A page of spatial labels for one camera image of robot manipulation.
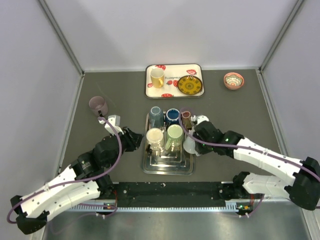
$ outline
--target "metal tray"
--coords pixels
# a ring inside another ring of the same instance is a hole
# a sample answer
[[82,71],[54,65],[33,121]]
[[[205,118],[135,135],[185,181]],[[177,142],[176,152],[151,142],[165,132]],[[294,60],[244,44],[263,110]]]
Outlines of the metal tray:
[[[145,121],[145,136],[150,129],[149,114],[146,115]],[[166,126],[161,128],[164,134],[164,140],[167,142]],[[142,169],[146,174],[161,174],[161,175],[191,175],[195,171],[195,158],[193,154],[189,154],[183,148],[183,143],[180,147],[165,150],[147,152],[147,140],[144,144],[144,153],[142,159]]]

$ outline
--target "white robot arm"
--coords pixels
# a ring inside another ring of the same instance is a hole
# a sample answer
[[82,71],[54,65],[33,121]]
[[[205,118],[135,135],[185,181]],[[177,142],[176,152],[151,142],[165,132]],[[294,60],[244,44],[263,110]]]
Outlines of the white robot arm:
[[[127,127],[120,128],[119,116],[113,115],[108,119],[119,134],[121,154],[137,150],[143,135],[134,133]],[[35,192],[25,196],[16,195],[10,200],[12,207],[18,206],[14,209],[18,214],[16,223],[24,234],[36,232],[55,216],[73,206],[91,199],[107,198],[112,194],[113,182],[109,175],[96,177],[102,175],[105,168],[115,164],[120,151],[114,132],[110,127],[105,128],[112,134],[98,142],[93,150],[81,154],[56,178]]]
[[[195,119],[198,121],[190,131],[192,137],[188,136],[183,145],[188,153],[199,156],[215,152],[219,155],[226,155],[235,160],[250,163],[274,175],[261,176],[250,172],[241,172],[233,179],[235,188],[243,188],[249,194],[284,197],[301,208],[316,209],[320,199],[320,183],[300,167],[307,168],[320,176],[318,161],[311,157],[301,160],[283,156],[259,146],[239,133],[233,131],[222,133],[205,116],[201,115]],[[293,162],[295,165],[287,163],[286,160]]]

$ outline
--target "metal frame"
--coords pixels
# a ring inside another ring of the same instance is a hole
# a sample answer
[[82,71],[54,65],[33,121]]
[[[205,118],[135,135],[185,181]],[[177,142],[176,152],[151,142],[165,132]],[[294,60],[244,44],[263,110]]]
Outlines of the metal frame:
[[63,138],[63,143],[62,143],[61,150],[60,150],[60,153],[59,153],[59,162],[58,162],[58,165],[57,165],[57,169],[53,173],[54,176],[56,176],[57,174],[59,174],[61,172],[62,163],[64,161],[64,157],[65,157],[65,153],[66,153],[66,149],[67,149],[67,144],[68,144],[68,140],[69,140],[69,136],[70,136],[70,132],[71,132],[71,127],[72,127],[72,123],[74,121],[74,117],[75,117],[75,113],[76,113],[76,109],[77,109],[77,105],[78,105],[78,100],[79,100],[79,97],[80,97],[82,84],[84,83],[85,75],[86,74],[83,74],[82,76],[80,76],[80,81],[79,81],[79,84],[77,86],[76,94],[75,94],[74,99],[73,99],[73,103],[72,103],[72,107],[71,107],[71,113],[70,113],[70,116],[68,118],[68,125],[67,125],[66,130],[65,130],[65,136]]
[[259,68],[260,71],[264,71],[269,63],[269,61],[271,60],[272,56],[274,55],[276,49],[278,48],[281,40],[283,39],[283,37],[285,36],[287,30],[289,29],[289,26],[292,24],[293,20],[295,19],[296,15],[298,14],[298,12],[302,9],[303,3],[305,2],[305,0],[297,0],[291,13],[289,14],[287,20],[285,21],[284,25],[282,26],[278,36],[276,37],[276,39],[274,40],[269,52],[267,53],[267,55],[265,56],[261,67]]
[[[59,38],[63,48],[66,51],[66,54],[69,56],[70,60],[72,61],[72,63],[76,67],[77,71],[81,75],[81,79],[79,81],[78,89],[77,89],[76,95],[74,97],[74,102],[73,102],[71,114],[70,114],[70,117],[69,117],[66,134],[65,134],[62,146],[61,146],[61,152],[59,154],[59,169],[58,169],[58,171],[59,171],[61,163],[63,161],[64,154],[65,154],[66,146],[67,146],[67,143],[68,143],[68,138],[69,138],[69,135],[70,135],[71,126],[72,126],[72,122],[73,122],[73,119],[74,119],[74,115],[75,115],[75,111],[76,111],[76,107],[77,107],[80,91],[81,91],[81,88],[82,88],[82,83],[83,83],[83,80],[84,80],[85,72],[82,69],[81,65],[79,64],[79,61],[77,60],[77,58],[76,58],[75,54],[73,53],[70,45],[68,44],[68,41],[66,40],[63,32],[61,31],[61,29],[60,29],[57,21],[55,20],[52,12],[50,11],[50,8],[48,7],[48,4],[46,3],[46,0],[37,0],[37,2],[39,3],[39,5],[42,8],[44,14],[46,15],[47,19],[49,20],[50,24],[52,25],[53,30],[57,34],[57,37]],[[294,5],[290,15],[288,16],[287,20],[285,21],[284,25],[282,26],[282,28],[281,28],[281,30],[280,30],[280,32],[278,34],[278,36],[276,37],[275,41],[273,42],[270,50],[268,51],[266,57],[264,58],[264,60],[262,62],[262,65],[259,67],[259,69],[256,70],[256,74],[258,76],[258,80],[259,80],[259,83],[260,83],[262,94],[263,94],[263,97],[265,99],[267,110],[269,112],[269,116],[270,116],[270,119],[271,119],[271,122],[272,122],[272,125],[273,125],[273,128],[274,128],[275,136],[276,136],[276,139],[278,141],[280,151],[284,155],[288,155],[288,148],[286,146],[286,140],[285,140],[281,125],[279,123],[278,117],[277,117],[277,113],[276,113],[276,110],[275,110],[275,107],[274,107],[274,102],[272,101],[272,98],[271,98],[270,93],[268,91],[267,81],[266,81],[266,79],[264,77],[264,70],[268,66],[270,60],[272,59],[274,53],[276,52],[280,42],[282,41],[283,37],[285,36],[285,34],[286,34],[287,30],[289,29],[290,25],[294,21],[295,17],[299,13],[299,11],[302,9],[304,2],[305,2],[305,0],[297,0],[296,1],[296,3]],[[272,198],[270,200],[271,201],[277,201],[277,198]],[[307,227],[309,229],[309,232],[310,232],[310,235],[311,235],[312,239],[313,240],[320,240],[320,212],[307,211],[307,210],[302,210],[302,212],[303,212],[303,215],[305,217],[306,225],[307,225]],[[44,230],[45,230],[45,228],[43,228],[41,231],[38,231],[38,232],[32,234],[30,236],[30,240],[40,240],[40,239],[42,239],[43,236],[44,236]]]
[[57,37],[59,38],[66,54],[69,56],[71,62],[74,64],[74,66],[77,69],[77,71],[79,72],[79,74],[83,75],[85,72],[82,69],[82,67],[80,66],[74,52],[72,51],[72,49],[66,39],[66,37],[64,36],[63,32],[61,31],[54,15],[50,11],[48,4],[46,3],[46,0],[37,0],[37,2],[39,3],[40,7],[42,8],[42,10],[44,12],[44,15],[47,17],[51,26],[53,27],[54,32],[56,33]]

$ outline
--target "gray wall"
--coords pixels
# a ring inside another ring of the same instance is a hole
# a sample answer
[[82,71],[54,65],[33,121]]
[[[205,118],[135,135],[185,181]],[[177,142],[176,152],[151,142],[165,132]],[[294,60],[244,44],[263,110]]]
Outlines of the gray wall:
[[46,0],[85,70],[261,65],[297,0]]
[[36,0],[0,5],[0,239],[23,240],[10,198],[53,177],[80,77]]
[[320,1],[307,0],[265,78],[289,152],[320,161]]

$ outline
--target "purple cup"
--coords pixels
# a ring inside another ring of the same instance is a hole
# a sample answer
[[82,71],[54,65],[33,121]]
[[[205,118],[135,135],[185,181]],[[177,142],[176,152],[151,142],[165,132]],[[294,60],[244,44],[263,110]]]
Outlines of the purple cup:
[[108,113],[108,106],[106,100],[102,96],[94,96],[89,101],[91,111],[97,117],[103,117]]

